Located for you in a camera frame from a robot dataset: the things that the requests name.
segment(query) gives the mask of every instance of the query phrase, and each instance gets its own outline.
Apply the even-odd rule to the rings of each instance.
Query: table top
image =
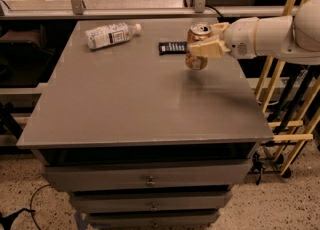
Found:
[[[228,55],[209,59],[207,68],[194,71],[185,65],[185,55],[159,56],[159,42],[186,40],[190,25],[199,21],[203,19],[126,20],[140,23],[141,35],[96,51],[88,48],[84,32],[120,21],[79,21],[18,146],[271,140],[237,60]]]

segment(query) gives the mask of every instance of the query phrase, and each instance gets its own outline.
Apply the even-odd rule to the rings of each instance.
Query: speckled floor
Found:
[[[218,221],[206,230],[320,229],[319,162],[320,152],[317,142],[313,141],[290,167],[290,179],[267,174],[257,186],[257,176],[248,175],[244,183],[233,187],[232,199],[220,210]],[[0,212],[3,216],[29,207],[34,192],[47,184],[40,176],[41,168],[41,163],[32,156],[0,156]],[[69,204],[66,193],[45,187],[35,195],[32,204],[40,229],[77,229],[75,210]],[[26,212],[12,226],[12,230],[36,229],[30,214]],[[204,230],[202,227],[183,229]]]

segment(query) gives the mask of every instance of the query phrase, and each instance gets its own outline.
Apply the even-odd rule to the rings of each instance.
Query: aluminum can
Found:
[[[211,36],[211,26],[207,22],[195,23],[188,31],[187,42],[193,43],[203,41]],[[207,57],[199,57],[192,55],[189,51],[186,54],[186,65],[192,70],[202,70],[208,64]]]

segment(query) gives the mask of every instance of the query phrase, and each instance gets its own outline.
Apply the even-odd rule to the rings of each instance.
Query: water bottle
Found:
[[[141,25],[128,25],[124,22],[96,27],[85,31],[90,49],[98,49],[117,43],[129,41],[134,35],[140,34]]]

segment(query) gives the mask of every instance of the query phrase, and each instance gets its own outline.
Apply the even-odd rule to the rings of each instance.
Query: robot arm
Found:
[[[290,63],[320,64],[320,0],[304,4],[292,16],[244,18],[232,24],[212,25],[212,36],[192,43],[197,56],[219,58],[230,53],[237,59],[270,55]]]

